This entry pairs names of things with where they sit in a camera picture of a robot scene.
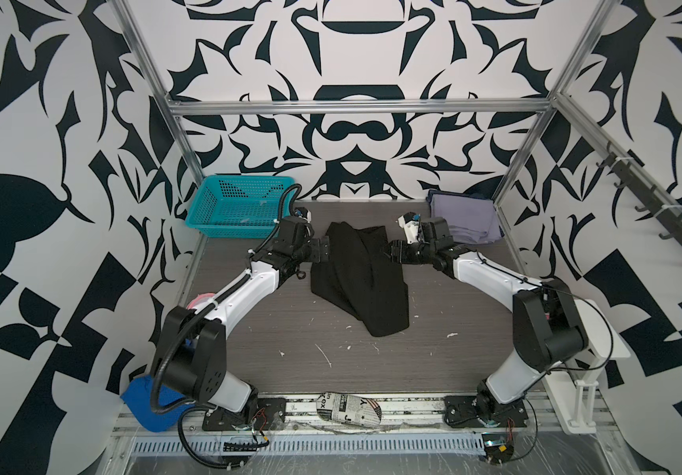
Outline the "black garment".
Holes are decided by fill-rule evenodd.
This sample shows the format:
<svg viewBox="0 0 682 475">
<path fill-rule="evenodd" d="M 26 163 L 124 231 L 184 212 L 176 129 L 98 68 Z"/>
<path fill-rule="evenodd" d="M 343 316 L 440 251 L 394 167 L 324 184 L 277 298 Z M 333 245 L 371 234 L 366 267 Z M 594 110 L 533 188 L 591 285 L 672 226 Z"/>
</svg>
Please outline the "black garment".
<svg viewBox="0 0 682 475">
<path fill-rule="evenodd" d="M 333 222 L 325 235 L 329 261 L 311 267 L 311 292 L 362 322 L 375 338 L 407 330 L 410 295 L 402 266 L 387 255 L 387 229 Z"/>
</svg>

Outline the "lilac skirt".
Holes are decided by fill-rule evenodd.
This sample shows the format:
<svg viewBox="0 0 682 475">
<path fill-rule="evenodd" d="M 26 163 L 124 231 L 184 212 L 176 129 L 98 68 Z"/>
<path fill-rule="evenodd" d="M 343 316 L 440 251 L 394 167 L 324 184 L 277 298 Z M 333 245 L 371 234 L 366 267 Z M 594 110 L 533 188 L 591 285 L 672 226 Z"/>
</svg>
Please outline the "lilac skirt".
<svg viewBox="0 0 682 475">
<path fill-rule="evenodd" d="M 491 200 L 435 196 L 428 204 L 431 217 L 443 218 L 459 243 L 489 245 L 503 238 L 499 217 Z"/>
</svg>

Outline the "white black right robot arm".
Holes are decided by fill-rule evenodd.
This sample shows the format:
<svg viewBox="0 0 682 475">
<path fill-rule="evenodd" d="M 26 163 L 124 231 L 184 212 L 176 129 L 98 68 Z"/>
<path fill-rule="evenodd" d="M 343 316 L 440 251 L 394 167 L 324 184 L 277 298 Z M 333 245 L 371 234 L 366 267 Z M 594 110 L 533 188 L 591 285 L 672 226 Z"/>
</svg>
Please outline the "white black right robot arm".
<svg viewBox="0 0 682 475">
<path fill-rule="evenodd" d="M 447 411 L 447 425 L 461 427 L 476 422 L 497 427 L 524 408 L 526 394 L 544 377 L 569 371 L 566 362 L 584 350 L 592 350 L 596 342 L 586 330 L 586 309 L 600 317 L 608 336 L 604 361 L 589 370 L 601 370 L 610 363 L 616 337 L 608 319 L 596 304 L 573 294 L 562 281 L 516 274 L 469 245 L 456 243 L 442 218 L 422 218 L 410 212 L 398 218 L 398 225 L 406 237 L 389 243 L 392 261 L 430 265 L 511 311 L 511 354 L 480 383 L 467 416 L 459 416 L 455 409 Z"/>
</svg>

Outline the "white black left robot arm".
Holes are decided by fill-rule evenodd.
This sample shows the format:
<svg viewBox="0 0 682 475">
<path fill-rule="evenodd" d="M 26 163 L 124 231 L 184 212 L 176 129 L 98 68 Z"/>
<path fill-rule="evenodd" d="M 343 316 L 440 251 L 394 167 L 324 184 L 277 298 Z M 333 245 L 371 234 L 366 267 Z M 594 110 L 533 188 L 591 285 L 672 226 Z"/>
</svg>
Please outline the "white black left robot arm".
<svg viewBox="0 0 682 475">
<path fill-rule="evenodd" d="M 329 259 L 329 239 L 315 237 L 309 211 L 295 207 L 299 194 L 298 183 L 282 193 L 275 228 L 247 251 L 245 268 L 233 281 L 192 308 L 178 306 L 165 317 L 151 367 L 152 413 L 192 406 L 251 419 L 257 390 L 228 371 L 228 338 L 258 303 L 291 278 L 305 278 L 304 263 Z"/>
</svg>

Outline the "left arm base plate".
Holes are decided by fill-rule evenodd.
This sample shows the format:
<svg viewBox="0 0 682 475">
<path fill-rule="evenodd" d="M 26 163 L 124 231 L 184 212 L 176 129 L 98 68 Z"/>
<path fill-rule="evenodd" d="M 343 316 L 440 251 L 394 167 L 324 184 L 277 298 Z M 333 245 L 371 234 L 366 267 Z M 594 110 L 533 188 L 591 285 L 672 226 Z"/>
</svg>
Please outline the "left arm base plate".
<svg viewBox="0 0 682 475">
<path fill-rule="evenodd" d="M 255 429 L 273 431 L 283 427 L 287 415 L 288 400 L 283 397 L 252 397 L 241 412 L 233 413 L 218 408 L 208 411 L 204 416 L 204 431 L 235 431 L 236 429 Z"/>
</svg>

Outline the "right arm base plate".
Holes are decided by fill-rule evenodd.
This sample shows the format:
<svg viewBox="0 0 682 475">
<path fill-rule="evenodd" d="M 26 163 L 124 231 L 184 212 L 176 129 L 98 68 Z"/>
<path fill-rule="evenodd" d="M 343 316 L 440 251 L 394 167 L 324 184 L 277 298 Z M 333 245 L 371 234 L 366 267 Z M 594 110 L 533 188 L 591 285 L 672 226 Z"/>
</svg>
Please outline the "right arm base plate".
<svg viewBox="0 0 682 475">
<path fill-rule="evenodd" d="M 443 421 L 452 429 L 525 428 L 528 412 L 523 399 L 497 403 L 489 393 L 446 396 Z"/>
</svg>

